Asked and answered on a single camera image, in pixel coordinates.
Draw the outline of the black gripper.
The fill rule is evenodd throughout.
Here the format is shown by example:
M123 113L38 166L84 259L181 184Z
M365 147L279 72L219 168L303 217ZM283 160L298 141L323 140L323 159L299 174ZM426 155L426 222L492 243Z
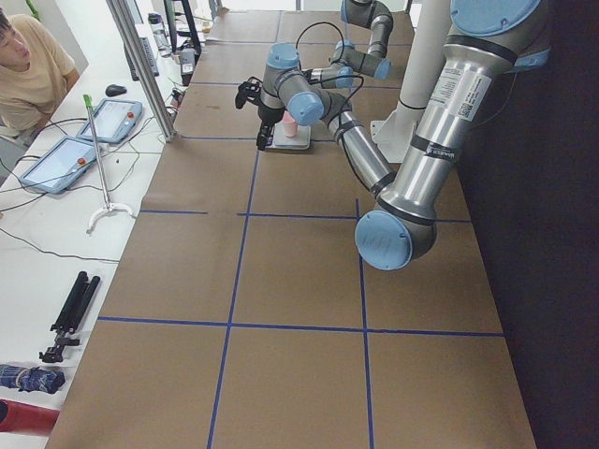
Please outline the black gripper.
M283 119L284 109L260 105L257 111L261 124L256 136L256 146L260 151L264 151L272 146L274 126Z

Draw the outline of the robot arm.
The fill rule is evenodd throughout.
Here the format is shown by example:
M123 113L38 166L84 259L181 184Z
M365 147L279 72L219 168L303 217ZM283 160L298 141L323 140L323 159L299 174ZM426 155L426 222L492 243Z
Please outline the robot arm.
M369 132L333 87L386 77L393 19L379 1L345 1L342 20L370 31L368 49L340 41L329 67L304 70L296 45L272 45L262 80L247 85L261 121L256 145L266 148L285 115L323 123L377 203L358 221L359 254L375 268L403 268L435 242L436 197L494 80L547 61L551 15L549 1L425 2L398 105Z
M368 41L358 44L348 36L339 40L325 67L303 69L306 79L323 89L351 88L359 76L386 80L391 68L387 58L394 19L381 1L342 1L340 16L347 25L363 29Z

